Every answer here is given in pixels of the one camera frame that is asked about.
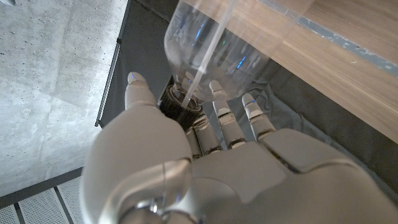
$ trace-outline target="clear plastic bottle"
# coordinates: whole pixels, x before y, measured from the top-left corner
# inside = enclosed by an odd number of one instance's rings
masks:
[[[180,1],[164,38],[175,81],[173,93],[180,98],[192,88],[192,96],[186,97],[200,105],[215,100],[209,83],[216,80],[226,93],[224,100],[242,95],[312,2]],[[204,63],[206,54],[211,57]],[[193,85],[198,74],[200,81]]]

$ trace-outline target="bottle neck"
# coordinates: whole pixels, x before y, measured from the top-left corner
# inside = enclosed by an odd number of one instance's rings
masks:
[[[171,95],[175,98],[175,100],[179,103],[182,103],[182,101],[185,98],[185,94],[187,91],[185,91],[179,84],[174,83],[174,85],[170,88],[170,93]],[[195,98],[194,96],[191,97],[191,100],[188,103],[188,108],[191,110],[195,110],[203,104],[202,100],[199,100]]]

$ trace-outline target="wooden surface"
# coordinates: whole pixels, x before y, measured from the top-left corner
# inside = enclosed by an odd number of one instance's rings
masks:
[[[208,5],[198,8],[218,21]],[[304,16],[398,63],[397,9],[398,0],[317,0]],[[240,0],[233,21],[229,30],[398,143],[398,78],[298,24],[273,52],[288,21],[256,0]]]
[[[304,16],[398,64],[398,0],[317,0]]]

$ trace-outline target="black bottle cap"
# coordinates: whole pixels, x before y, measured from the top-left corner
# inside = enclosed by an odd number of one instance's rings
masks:
[[[178,122],[184,131],[187,131],[201,113],[201,106],[197,105],[195,100],[190,100],[188,106],[183,108],[181,102],[185,95],[175,96],[172,91],[172,85],[169,85],[158,102],[159,109],[166,117]]]

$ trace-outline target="robot finger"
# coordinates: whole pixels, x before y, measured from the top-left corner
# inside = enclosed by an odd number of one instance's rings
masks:
[[[210,88],[216,98],[219,95],[224,94],[224,90],[222,89],[221,85],[215,80],[210,82]],[[216,112],[227,148],[233,149],[246,143],[242,129],[236,121],[235,116],[229,108],[227,102],[225,100],[216,100],[213,102],[213,107]]]
[[[195,134],[193,128],[191,127],[190,129],[188,129],[188,131],[185,134],[187,135],[189,145],[191,146],[192,158],[193,159],[201,158],[203,156],[203,153],[200,149],[197,135]]]
[[[275,131],[274,125],[272,125],[267,115],[262,112],[259,105],[249,93],[243,95],[242,103],[256,140],[259,140]]]
[[[218,142],[216,133],[209,122],[206,114],[202,111],[196,121],[193,123],[193,130],[199,142],[203,155],[223,150]]]

